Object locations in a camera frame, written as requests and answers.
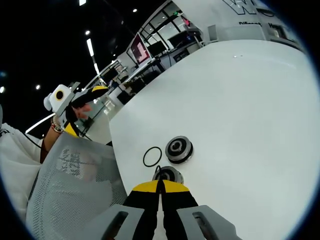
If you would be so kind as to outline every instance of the white table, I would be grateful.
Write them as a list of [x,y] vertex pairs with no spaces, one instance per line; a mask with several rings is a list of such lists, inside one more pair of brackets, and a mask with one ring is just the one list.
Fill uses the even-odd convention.
[[137,76],[141,71],[145,70],[145,68],[152,64],[155,60],[155,58],[151,58],[149,61],[145,61],[136,70],[134,70],[134,72],[131,73],[130,76],[121,85],[130,82],[135,76]]
[[261,40],[213,43],[184,58],[110,122],[124,187],[150,181],[152,146],[187,136],[194,155],[175,165],[199,205],[243,240],[283,240],[313,201],[320,171],[320,94],[305,55]]

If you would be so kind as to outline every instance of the black rubber o-ring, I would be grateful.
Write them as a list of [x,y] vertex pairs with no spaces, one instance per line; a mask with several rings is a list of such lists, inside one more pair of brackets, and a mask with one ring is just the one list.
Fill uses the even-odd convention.
[[[146,157],[147,153],[148,153],[151,149],[159,149],[159,151],[160,151],[160,157],[159,157],[159,159],[155,162],[155,164],[147,165],[147,164],[145,163],[145,157]],[[161,151],[160,147],[158,147],[158,146],[150,147],[150,148],[145,152],[145,154],[143,155],[143,165],[145,165],[145,166],[148,167],[148,168],[151,168],[151,167],[157,165],[157,164],[160,162],[161,157],[162,157],[162,151]]]

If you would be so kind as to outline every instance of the wrist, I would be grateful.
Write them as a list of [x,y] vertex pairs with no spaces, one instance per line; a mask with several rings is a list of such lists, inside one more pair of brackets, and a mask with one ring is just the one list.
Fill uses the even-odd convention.
[[57,115],[54,115],[51,118],[51,127],[56,133],[59,133],[59,134],[61,134],[64,131],[60,125]]

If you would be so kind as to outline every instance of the computer screen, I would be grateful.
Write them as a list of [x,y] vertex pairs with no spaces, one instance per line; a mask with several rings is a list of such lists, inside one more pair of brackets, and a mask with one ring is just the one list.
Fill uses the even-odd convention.
[[156,43],[148,46],[148,50],[151,53],[151,55],[155,57],[155,56],[163,53],[167,49],[166,49],[165,45],[162,43],[162,41],[157,41]]
[[112,79],[114,79],[116,76],[118,76],[118,72],[117,72],[117,70],[113,67],[113,68],[110,68],[110,70],[107,71],[107,72],[103,75],[103,79],[108,83],[109,81],[111,81]]
[[141,64],[142,62],[150,58],[150,54],[139,33],[137,33],[137,35],[133,39],[130,49],[138,64]]

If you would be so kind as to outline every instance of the white wall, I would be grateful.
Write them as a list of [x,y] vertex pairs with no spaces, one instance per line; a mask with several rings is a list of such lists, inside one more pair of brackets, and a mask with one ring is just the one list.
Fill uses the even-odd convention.
[[244,25],[250,28],[250,24],[263,26],[262,30],[268,40],[269,35],[274,34],[270,24],[277,24],[284,28],[288,39],[299,42],[295,34],[279,18],[257,13],[253,3],[268,8],[259,0],[173,0],[173,2],[202,31],[204,41],[210,40],[208,27],[211,25],[216,25],[218,40],[224,41],[229,40],[228,29]]

